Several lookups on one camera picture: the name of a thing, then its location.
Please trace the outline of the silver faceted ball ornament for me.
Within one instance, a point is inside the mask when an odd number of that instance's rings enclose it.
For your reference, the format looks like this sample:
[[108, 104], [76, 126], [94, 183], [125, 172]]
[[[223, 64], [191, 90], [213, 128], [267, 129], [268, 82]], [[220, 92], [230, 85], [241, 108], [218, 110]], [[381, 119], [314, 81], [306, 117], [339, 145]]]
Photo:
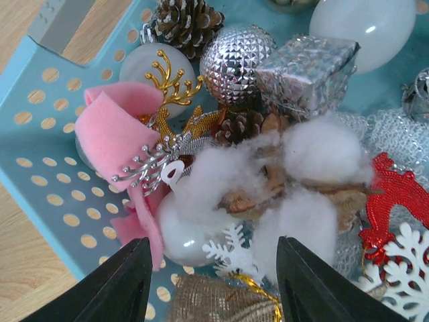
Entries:
[[221, 28], [200, 58], [207, 91], [220, 104], [246, 104], [259, 92], [255, 69], [276, 48], [274, 39], [257, 25], [234, 23]]

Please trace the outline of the white ball ornament lower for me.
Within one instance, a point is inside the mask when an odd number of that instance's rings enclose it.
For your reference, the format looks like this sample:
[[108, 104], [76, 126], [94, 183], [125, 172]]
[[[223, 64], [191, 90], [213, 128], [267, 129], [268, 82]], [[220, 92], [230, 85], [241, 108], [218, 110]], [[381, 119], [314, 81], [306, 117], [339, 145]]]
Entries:
[[222, 227], [211, 229], [179, 218], [173, 192], [164, 197], [158, 206], [156, 220], [164, 244], [164, 255], [181, 266], [201, 267], [212, 264], [215, 260], [206, 257], [203, 245], [210, 241], [216, 244], [226, 243]]

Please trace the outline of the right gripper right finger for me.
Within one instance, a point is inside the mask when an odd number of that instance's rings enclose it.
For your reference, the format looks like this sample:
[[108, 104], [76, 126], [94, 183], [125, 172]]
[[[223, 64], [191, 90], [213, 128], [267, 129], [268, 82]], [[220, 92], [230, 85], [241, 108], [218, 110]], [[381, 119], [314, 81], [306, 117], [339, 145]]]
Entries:
[[286, 321], [405, 321], [292, 237], [280, 237], [277, 279]]

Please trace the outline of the small white snowflake ornament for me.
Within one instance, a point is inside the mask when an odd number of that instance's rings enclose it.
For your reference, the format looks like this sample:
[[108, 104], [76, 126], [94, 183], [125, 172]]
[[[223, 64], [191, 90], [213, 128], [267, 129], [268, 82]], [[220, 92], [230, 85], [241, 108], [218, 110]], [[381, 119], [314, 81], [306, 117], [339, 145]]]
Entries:
[[253, 255], [252, 241], [245, 237], [243, 224], [231, 224], [224, 228], [224, 244], [209, 240], [202, 246], [208, 259], [214, 259], [214, 269], [219, 277], [243, 274], [261, 282], [264, 273], [259, 269]]

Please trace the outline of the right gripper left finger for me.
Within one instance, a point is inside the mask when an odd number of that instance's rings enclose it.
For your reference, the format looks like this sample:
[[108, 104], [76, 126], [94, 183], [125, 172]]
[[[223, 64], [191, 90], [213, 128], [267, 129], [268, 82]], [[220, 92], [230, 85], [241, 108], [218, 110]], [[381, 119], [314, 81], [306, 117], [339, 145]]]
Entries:
[[149, 239], [134, 239], [23, 322], [144, 321], [152, 274]]

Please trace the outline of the frosted pine cone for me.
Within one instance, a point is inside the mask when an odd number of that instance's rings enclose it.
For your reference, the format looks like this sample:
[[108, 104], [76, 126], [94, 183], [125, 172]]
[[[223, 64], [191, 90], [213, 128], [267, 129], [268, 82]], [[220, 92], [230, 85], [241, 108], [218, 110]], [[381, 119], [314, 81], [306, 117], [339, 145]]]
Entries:
[[189, 60], [198, 60], [204, 46], [223, 27], [225, 16], [203, 0], [164, 0], [155, 10], [157, 35]]

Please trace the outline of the white cotton boll ornament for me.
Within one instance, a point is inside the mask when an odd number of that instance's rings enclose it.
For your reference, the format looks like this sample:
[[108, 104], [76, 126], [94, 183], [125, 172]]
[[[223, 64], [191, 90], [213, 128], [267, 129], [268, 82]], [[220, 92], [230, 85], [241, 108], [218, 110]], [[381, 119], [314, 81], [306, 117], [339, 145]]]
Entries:
[[275, 280], [282, 235], [334, 262], [340, 218], [363, 207], [373, 176], [359, 137], [325, 115], [292, 126], [275, 121], [238, 144], [205, 147], [175, 197], [179, 218], [208, 229], [257, 213], [253, 257], [261, 274]]

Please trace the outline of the white matte ball ornament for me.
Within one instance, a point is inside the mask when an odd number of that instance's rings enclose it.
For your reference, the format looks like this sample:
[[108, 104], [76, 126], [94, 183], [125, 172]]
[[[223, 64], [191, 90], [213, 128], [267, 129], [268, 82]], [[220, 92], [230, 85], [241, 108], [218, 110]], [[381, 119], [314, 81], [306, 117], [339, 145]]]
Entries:
[[359, 43], [355, 65], [363, 74], [394, 58], [408, 41], [416, 22], [416, 2], [409, 0], [326, 0], [315, 7], [311, 36]]

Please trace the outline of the burlap bow ornament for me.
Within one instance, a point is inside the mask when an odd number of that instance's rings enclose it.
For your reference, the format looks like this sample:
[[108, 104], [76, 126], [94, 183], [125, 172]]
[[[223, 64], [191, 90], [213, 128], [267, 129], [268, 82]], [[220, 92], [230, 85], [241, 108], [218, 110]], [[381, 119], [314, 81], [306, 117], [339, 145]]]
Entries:
[[284, 321], [280, 297], [240, 274], [178, 278], [166, 321]]

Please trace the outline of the white ball ornament left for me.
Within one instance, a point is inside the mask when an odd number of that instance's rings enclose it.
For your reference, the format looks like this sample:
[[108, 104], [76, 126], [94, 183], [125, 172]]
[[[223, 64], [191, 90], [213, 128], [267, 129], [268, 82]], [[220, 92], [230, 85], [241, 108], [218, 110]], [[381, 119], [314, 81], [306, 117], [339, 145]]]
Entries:
[[174, 94], [178, 85], [178, 97], [185, 100], [186, 81], [194, 87], [198, 84], [196, 74], [181, 51], [158, 41], [152, 24], [145, 23], [140, 30], [141, 45], [125, 57], [119, 72], [121, 82], [139, 82], [167, 90], [167, 97]]

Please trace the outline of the small brown pine cone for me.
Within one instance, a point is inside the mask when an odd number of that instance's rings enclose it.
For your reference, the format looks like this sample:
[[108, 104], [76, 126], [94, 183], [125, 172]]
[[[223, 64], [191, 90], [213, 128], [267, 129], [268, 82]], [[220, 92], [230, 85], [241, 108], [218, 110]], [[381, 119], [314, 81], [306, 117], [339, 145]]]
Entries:
[[256, 111], [237, 113], [226, 118], [214, 138], [220, 146], [234, 146], [258, 136], [264, 116]]

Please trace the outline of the red reindeer ornament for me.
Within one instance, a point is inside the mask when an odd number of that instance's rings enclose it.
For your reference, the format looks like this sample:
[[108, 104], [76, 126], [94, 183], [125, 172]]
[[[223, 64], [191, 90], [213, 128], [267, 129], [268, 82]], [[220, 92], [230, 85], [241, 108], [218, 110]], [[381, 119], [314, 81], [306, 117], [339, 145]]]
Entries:
[[396, 205], [405, 207], [411, 215], [428, 227], [428, 192], [416, 180], [412, 171], [400, 174], [393, 169], [393, 160], [386, 152], [373, 159], [375, 178], [367, 198], [366, 214], [369, 227], [359, 233], [363, 248], [373, 250], [365, 258], [380, 266], [388, 261], [383, 247], [394, 240], [389, 231], [391, 210]]

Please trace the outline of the gold reindeer ornament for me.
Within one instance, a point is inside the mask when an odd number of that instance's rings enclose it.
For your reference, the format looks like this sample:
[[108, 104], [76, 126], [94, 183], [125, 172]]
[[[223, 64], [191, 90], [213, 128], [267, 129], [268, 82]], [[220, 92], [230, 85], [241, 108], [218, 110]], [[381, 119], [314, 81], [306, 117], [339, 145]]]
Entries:
[[[161, 139], [165, 138], [170, 143], [173, 140], [174, 131], [168, 121], [179, 116], [191, 106], [193, 96], [199, 93], [203, 86], [204, 77], [198, 76], [196, 80], [184, 80], [182, 77], [185, 75], [185, 70], [180, 68], [176, 74], [173, 74], [172, 63], [162, 49], [157, 50], [156, 56], [159, 59], [152, 62], [151, 67], [157, 70], [159, 75], [156, 76], [152, 72], [147, 72], [145, 78], [162, 92], [163, 101], [156, 112], [138, 115], [137, 119], [142, 124], [157, 131]], [[194, 108], [181, 133], [189, 132], [192, 139], [201, 138], [208, 132], [214, 135], [225, 120], [226, 115], [226, 107], [205, 113], [199, 105]]]

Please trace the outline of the light blue plastic basket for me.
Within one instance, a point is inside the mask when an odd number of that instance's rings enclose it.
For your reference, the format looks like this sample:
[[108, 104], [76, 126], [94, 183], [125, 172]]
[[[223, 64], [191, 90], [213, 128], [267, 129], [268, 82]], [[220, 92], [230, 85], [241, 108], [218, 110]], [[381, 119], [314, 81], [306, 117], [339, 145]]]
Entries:
[[[1, 75], [1, 182], [79, 279], [120, 248], [108, 237], [124, 217], [117, 193], [79, 158], [74, 123], [84, 91], [115, 82], [123, 57], [139, 45], [155, 1], [133, 1], [89, 64], [77, 65], [24, 37]], [[341, 117], [372, 154], [387, 152], [428, 185], [428, 128], [402, 110], [402, 85], [428, 66], [428, 16], [417, 15], [406, 45], [387, 64], [349, 81]]]

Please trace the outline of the silver gift box ornament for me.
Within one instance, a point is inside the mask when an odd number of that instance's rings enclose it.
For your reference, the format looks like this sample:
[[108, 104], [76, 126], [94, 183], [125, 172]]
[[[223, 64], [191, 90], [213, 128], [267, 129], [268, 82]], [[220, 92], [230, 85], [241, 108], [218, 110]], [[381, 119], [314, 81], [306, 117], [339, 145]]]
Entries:
[[266, 109], [298, 121], [334, 111], [357, 69], [359, 49], [352, 40], [295, 35], [255, 69]]

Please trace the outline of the pink fluffy ornament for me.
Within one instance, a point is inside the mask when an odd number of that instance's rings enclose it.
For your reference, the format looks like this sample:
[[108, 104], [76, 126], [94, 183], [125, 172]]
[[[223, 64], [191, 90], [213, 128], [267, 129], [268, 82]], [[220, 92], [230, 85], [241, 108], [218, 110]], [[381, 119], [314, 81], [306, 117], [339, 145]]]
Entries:
[[131, 187], [131, 180], [115, 182], [124, 167], [133, 166], [133, 158], [145, 159], [142, 147], [154, 147], [158, 132], [142, 124], [141, 115], [152, 115], [161, 106], [164, 96], [151, 85], [118, 82], [91, 87], [84, 92], [86, 109], [75, 123], [75, 134], [88, 161], [119, 192], [127, 191], [128, 216], [112, 221], [118, 238], [127, 244], [135, 238], [148, 237], [153, 270], [160, 269], [163, 242], [156, 223], [156, 211], [168, 194], [161, 184], [154, 193], [144, 196], [141, 186]]

